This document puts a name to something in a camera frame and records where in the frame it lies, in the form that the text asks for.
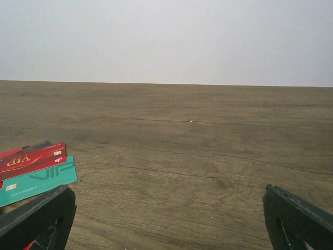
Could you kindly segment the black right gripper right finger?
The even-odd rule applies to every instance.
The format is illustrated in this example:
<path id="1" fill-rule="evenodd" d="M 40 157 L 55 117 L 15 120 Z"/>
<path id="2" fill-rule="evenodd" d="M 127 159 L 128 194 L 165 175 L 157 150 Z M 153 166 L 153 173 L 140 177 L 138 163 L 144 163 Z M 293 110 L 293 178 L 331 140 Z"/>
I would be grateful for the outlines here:
<path id="1" fill-rule="evenodd" d="M 273 249 L 332 249 L 332 214 L 278 186 L 262 198 Z"/>

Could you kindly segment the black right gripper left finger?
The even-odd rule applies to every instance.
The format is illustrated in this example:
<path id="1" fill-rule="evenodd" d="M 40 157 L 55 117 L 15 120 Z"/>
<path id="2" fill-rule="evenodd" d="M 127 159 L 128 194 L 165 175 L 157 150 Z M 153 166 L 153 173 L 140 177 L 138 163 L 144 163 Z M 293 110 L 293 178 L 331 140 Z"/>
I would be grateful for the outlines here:
<path id="1" fill-rule="evenodd" d="M 1 249 L 65 249 L 75 194 L 60 185 L 1 216 Z"/>

